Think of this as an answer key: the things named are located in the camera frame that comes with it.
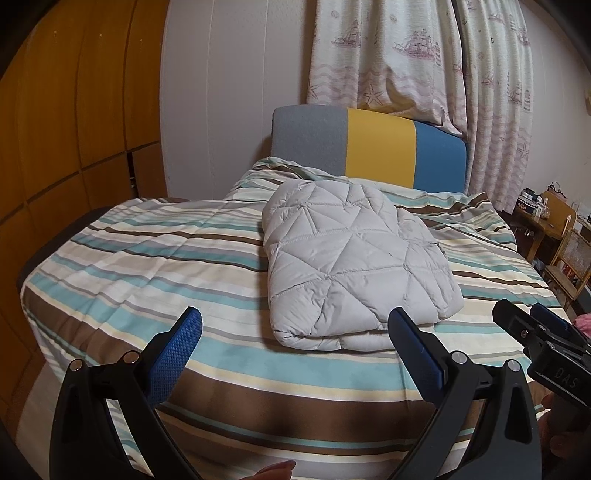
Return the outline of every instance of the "striped bedsheet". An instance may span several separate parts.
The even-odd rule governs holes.
[[[540,302],[566,318],[484,194],[426,194],[279,158],[256,163],[224,200],[135,199],[113,208],[31,273],[22,305],[59,378],[73,358],[114,362],[168,330],[187,306],[198,308],[202,339],[158,412],[207,479],[240,478],[285,459],[297,461],[297,478],[385,479],[433,410],[395,351],[303,352],[274,339],[261,212],[289,178],[368,183],[425,221],[465,298],[449,320],[422,328],[449,350],[526,367],[519,344],[492,322],[495,302],[526,310]],[[539,403],[541,387],[530,385]],[[129,457],[146,469],[116,404],[110,408]],[[476,408],[448,468],[475,418]]]

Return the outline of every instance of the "headboard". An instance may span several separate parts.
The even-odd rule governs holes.
[[[462,192],[466,146],[431,125],[327,105],[273,113],[271,155],[332,175],[384,181],[429,193]]]

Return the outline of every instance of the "white curtain with ship print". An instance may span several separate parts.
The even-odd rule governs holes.
[[[517,0],[457,0],[465,55],[468,193],[512,212],[530,153],[533,66]]]
[[[393,113],[460,135],[465,191],[487,192],[510,212],[533,102],[518,0],[318,0],[307,102]]]
[[[318,0],[307,102],[394,113],[465,135],[451,0]]]

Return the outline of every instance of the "finger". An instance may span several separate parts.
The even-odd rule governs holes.
[[[291,468],[274,468],[248,477],[248,480],[290,480]]]
[[[269,465],[269,466],[266,466],[265,468],[261,468],[257,472],[257,474],[268,472],[269,470],[276,470],[276,469],[282,469],[282,468],[287,468],[291,471],[294,469],[295,466],[296,466],[296,463],[294,460],[286,460],[285,462],[273,463],[273,465]]]
[[[550,425],[548,424],[549,418],[550,412],[547,411],[538,419],[538,432],[540,435],[540,445],[542,446],[542,450],[546,450],[550,442]]]
[[[544,408],[552,408],[553,401],[554,394],[549,393],[548,395],[545,395],[544,398],[542,398],[542,405],[544,406]]]
[[[558,458],[569,458],[580,443],[583,432],[566,432],[550,439],[550,451]]]

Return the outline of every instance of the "wooden chair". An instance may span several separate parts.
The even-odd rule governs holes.
[[[564,265],[577,277],[577,286],[564,274]],[[552,263],[544,269],[544,274],[564,293],[566,310],[570,303],[577,299],[591,277],[591,244],[576,230],[570,230],[560,243]]]

